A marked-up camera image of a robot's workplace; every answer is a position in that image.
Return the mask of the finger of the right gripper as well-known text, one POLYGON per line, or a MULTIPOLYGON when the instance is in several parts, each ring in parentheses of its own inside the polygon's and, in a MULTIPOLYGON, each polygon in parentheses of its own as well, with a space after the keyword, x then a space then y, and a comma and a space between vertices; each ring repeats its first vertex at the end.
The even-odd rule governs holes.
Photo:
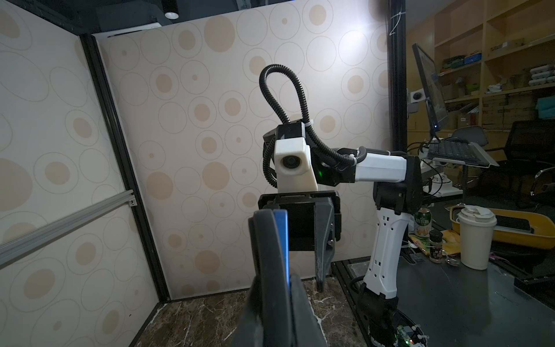
POLYGON ((318 292, 325 290, 325 279, 335 255, 335 209, 331 200, 322 200, 314 207, 314 256, 318 292))

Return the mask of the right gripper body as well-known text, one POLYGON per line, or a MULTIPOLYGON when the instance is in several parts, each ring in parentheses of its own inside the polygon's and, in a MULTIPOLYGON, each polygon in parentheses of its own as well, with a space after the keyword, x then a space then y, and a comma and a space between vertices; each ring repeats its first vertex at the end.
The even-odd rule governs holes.
POLYGON ((331 200, 335 209, 335 243, 341 238, 341 199, 334 190, 261 195, 260 209, 285 210, 288 213, 288 245, 294 252, 315 249, 315 203, 331 200))

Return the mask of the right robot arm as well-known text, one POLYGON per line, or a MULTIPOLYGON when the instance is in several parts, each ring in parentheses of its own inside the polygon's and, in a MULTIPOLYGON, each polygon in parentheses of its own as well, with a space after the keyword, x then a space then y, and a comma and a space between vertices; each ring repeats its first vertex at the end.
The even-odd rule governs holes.
POLYGON ((264 177, 276 193, 262 195, 258 205, 286 212, 286 220, 277 225, 281 249, 313 251, 317 287, 322 290, 341 237, 341 199, 335 187, 373 183, 377 239, 358 290, 358 308, 368 322, 373 346, 397 346, 401 340, 393 322, 398 303, 397 267, 408 222, 423 201, 419 159, 366 147, 327 146, 315 132, 301 81, 285 65, 264 67, 259 87, 280 124, 264 135, 262 155, 264 177), (290 120, 270 92, 267 79, 273 73, 292 82, 301 107, 299 120, 290 120))

